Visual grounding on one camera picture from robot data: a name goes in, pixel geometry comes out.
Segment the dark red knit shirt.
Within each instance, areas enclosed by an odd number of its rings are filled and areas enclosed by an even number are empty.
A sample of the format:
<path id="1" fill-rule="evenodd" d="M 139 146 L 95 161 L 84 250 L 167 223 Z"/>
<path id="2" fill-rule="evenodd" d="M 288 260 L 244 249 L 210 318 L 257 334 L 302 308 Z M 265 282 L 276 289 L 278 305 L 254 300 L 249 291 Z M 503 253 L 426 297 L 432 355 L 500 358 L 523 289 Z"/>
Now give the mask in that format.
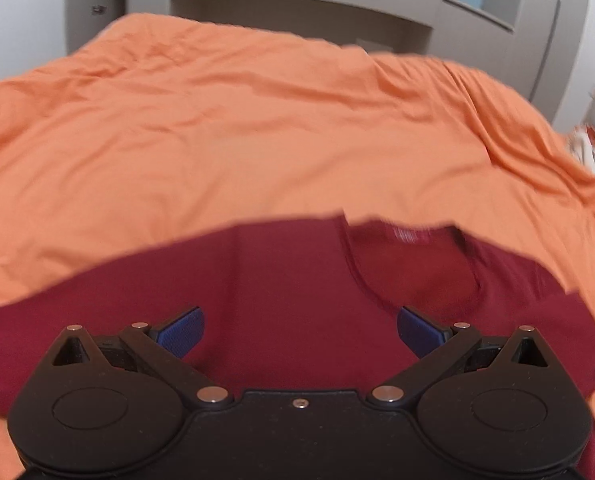
<path id="1" fill-rule="evenodd" d="M 148 332 L 193 307 L 177 359 Z M 451 338 L 418 359 L 402 307 Z M 595 479 L 594 392 L 582 298 L 454 226 L 232 226 L 0 314 L 28 479 Z"/>

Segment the cream white crumpled garment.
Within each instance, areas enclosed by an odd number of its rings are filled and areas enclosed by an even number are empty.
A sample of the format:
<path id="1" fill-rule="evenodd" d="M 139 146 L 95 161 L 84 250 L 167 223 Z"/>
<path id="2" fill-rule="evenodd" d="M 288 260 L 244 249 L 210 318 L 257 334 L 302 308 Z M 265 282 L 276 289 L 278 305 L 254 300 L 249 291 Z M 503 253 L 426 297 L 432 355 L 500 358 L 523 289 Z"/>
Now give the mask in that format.
<path id="1" fill-rule="evenodd" d="M 595 176 L 595 133 L 587 126 L 577 126 L 567 137 L 567 151 Z"/>

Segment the orange bed duvet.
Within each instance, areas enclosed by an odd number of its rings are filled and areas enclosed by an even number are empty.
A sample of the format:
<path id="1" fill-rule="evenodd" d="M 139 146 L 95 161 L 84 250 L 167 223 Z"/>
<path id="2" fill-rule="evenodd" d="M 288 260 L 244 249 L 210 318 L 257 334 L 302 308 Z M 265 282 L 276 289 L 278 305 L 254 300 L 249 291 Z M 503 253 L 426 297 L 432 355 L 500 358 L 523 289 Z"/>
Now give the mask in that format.
<path id="1" fill-rule="evenodd" d="M 338 212 L 460 226 L 595 318 L 595 176 L 479 70 L 132 14 L 0 81 L 0 314 L 130 252 Z"/>

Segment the grey built-in wall cabinet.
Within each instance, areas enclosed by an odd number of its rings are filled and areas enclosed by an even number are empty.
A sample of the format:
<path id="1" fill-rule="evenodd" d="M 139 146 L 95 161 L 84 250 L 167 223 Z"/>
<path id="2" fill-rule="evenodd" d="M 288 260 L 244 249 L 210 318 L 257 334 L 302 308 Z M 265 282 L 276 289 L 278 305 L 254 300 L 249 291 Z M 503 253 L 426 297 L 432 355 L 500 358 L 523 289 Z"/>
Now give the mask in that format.
<path id="1" fill-rule="evenodd" d="M 128 13 L 291 32 L 483 70 L 555 118 L 589 0 L 65 0 L 66 48 Z"/>

